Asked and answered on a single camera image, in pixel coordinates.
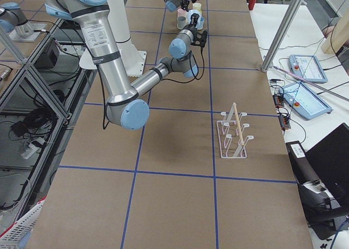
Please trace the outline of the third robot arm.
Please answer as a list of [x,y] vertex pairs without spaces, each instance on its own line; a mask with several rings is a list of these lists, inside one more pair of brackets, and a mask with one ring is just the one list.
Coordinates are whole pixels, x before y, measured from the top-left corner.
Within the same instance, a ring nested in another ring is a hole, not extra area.
[[33,42],[46,24],[30,22],[20,6],[15,2],[1,4],[1,29],[3,29],[13,41]]

